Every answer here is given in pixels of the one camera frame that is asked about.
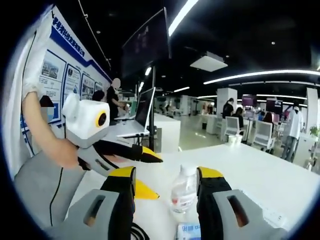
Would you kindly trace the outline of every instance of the poster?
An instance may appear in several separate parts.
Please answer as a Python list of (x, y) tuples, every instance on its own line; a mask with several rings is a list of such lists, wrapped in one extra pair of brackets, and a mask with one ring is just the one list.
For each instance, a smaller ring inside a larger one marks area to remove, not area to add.
[(80, 94), (81, 73), (78, 69), (68, 64), (63, 88), (63, 101), (66, 100), (69, 93)]
[(92, 100), (95, 90), (95, 80), (82, 74), (81, 99)]
[(103, 90), (104, 90), (104, 88), (102, 87), (102, 84), (100, 82), (96, 81), (94, 83), (94, 92), (103, 91)]
[(43, 85), (44, 94), (47, 95), (54, 105), (54, 118), (51, 123), (60, 121), (60, 101), (62, 81), (66, 62), (50, 51), (44, 57), (39, 81)]

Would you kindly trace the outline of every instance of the black monitor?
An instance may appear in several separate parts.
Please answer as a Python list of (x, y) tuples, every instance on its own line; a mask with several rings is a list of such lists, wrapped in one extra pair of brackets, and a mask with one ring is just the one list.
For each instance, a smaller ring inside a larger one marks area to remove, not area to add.
[(122, 77), (125, 78), (153, 62), (170, 57), (167, 11), (164, 7), (143, 24), (122, 46)]
[(243, 106), (257, 106), (257, 96), (256, 95), (243, 95), (242, 96), (242, 105)]
[(136, 109), (135, 120), (147, 129), (147, 119), (150, 114), (151, 105), (154, 100), (156, 88), (153, 87), (143, 93), (140, 93), (138, 107)]
[(265, 104), (267, 112), (281, 115), (283, 112), (283, 101), (280, 100), (267, 100)]

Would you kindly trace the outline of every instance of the laptop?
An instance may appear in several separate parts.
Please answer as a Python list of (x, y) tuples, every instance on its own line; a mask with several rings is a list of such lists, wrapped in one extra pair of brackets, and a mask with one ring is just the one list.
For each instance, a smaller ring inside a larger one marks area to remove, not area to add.
[(126, 113), (123, 116), (119, 116), (115, 118), (114, 120), (131, 120), (136, 117), (136, 111), (137, 111), (137, 101), (133, 101), (131, 104), (130, 112)]
[(109, 126), (108, 136), (134, 137), (136, 135), (149, 134), (147, 130), (149, 114), (155, 97), (156, 88), (153, 87), (140, 94), (139, 103), (133, 121), (122, 121)]

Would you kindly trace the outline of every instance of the ceiling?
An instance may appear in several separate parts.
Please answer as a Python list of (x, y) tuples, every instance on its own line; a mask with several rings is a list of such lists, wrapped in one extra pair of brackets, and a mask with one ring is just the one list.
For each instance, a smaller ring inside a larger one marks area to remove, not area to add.
[[(57, 2), (62, 15), (93, 58), (112, 78), (121, 79), (121, 46), (163, 6), (169, 24), (187, 0), (139, 0), (128, 2), (80, 0), (87, 20), (102, 48), (99, 49), (82, 14), (79, 1)], [(156, 69), (156, 86), (164, 92), (183, 87), (176, 95), (215, 95), (230, 84), (242, 94), (306, 96), (306, 86), (265, 81), (299, 81), (320, 84), (320, 78), (302, 74), (273, 74), (238, 78), (204, 85), (203, 82), (237, 74), (265, 70), (317, 70), (320, 64), (319, 13), (316, 1), (304, 0), (199, 0), (170, 38), (172, 59), (163, 59)], [(214, 72), (190, 67), (205, 52), (224, 59), (228, 67)], [(151, 84), (146, 69), (122, 79), (125, 89), (138, 81)]]

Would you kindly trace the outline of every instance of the floor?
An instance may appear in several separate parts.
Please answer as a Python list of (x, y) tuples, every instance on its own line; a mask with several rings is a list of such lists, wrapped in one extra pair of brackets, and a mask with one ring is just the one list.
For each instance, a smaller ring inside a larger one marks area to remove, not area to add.
[[(216, 146), (224, 144), (216, 135), (212, 135), (202, 129), (202, 123), (200, 116), (180, 116), (175, 119), (181, 121), (180, 129), (180, 143), (179, 147), (181, 151), (199, 149), (210, 146)], [(248, 137), (248, 143), (251, 144), (254, 138), (254, 131)], [(281, 157), (283, 148), (279, 144), (275, 145), (273, 155)]]

